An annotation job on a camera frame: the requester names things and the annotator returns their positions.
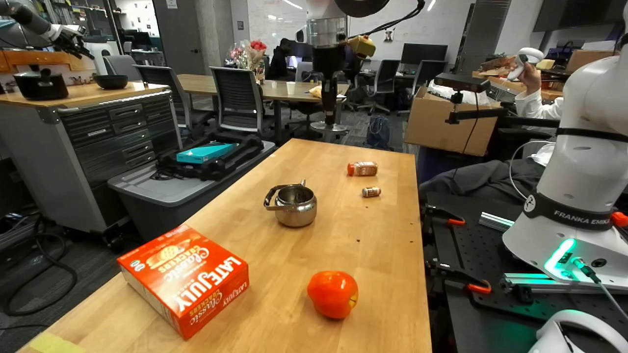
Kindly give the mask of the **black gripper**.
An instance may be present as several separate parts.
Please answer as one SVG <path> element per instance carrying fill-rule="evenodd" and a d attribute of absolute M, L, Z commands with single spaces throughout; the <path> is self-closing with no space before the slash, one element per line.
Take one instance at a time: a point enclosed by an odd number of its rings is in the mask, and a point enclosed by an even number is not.
<path fill-rule="evenodd" d="M 334 130 L 338 124 L 338 104 L 342 99 L 336 97 L 336 75 L 344 69 L 344 61 L 346 50 L 342 46 L 315 50 L 315 71 L 322 75 L 322 114 L 326 130 Z"/>

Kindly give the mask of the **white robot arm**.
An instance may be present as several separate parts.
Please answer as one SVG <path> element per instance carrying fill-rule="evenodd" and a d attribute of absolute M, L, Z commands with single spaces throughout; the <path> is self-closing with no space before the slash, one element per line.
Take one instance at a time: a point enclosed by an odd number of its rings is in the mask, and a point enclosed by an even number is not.
<path fill-rule="evenodd" d="M 554 153 L 523 214 L 503 234 L 521 261 L 562 283 L 628 285 L 628 242 L 613 224 L 628 187 L 628 32 L 611 57 L 564 87 Z"/>

